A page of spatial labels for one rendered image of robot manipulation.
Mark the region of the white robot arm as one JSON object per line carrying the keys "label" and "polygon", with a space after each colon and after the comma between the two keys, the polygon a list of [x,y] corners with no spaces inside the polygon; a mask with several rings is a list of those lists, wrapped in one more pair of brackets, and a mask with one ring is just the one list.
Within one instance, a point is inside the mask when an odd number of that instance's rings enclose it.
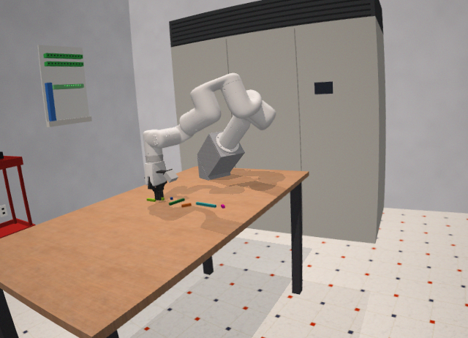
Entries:
{"label": "white robot arm", "polygon": [[221,109],[214,91],[220,89],[233,114],[224,132],[216,137],[216,144],[221,150],[227,153],[236,152],[239,141],[251,123],[260,130],[271,125],[276,111],[266,102],[262,103],[258,92],[246,91],[238,74],[230,73],[192,90],[190,96],[195,108],[180,117],[178,126],[143,133],[146,162],[162,161],[163,148],[183,143],[196,132],[217,122],[221,118]]}

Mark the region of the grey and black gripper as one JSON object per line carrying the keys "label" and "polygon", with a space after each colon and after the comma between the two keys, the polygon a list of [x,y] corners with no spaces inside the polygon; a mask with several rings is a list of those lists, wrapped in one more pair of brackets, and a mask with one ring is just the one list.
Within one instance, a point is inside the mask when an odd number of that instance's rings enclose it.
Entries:
{"label": "grey and black gripper", "polygon": [[[148,189],[154,192],[155,200],[161,200],[164,197],[163,190],[167,179],[163,173],[156,173],[158,170],[166,170],[165,161],[145,163],[145,181]],[[159,185],[159,186],[158,186]],[[160,191],[160,192],[159,192]]]}

